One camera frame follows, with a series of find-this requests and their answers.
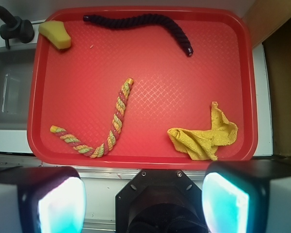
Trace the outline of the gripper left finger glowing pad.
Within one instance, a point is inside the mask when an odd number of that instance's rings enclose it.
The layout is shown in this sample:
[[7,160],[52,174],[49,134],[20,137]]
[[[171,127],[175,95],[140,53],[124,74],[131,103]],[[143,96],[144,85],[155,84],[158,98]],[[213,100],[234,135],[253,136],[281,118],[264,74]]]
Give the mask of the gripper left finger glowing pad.
[[0,233],[80,233],[85,212],[75,168],[0,167]]

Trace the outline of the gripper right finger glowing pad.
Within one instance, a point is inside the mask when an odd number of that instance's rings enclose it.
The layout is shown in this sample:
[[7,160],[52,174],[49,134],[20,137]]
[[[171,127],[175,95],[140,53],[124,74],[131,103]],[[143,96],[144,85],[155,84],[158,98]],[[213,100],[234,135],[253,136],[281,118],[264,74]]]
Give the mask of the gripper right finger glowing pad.
[[212,162],[202,207],[212,233],[291,233],[291,160]]

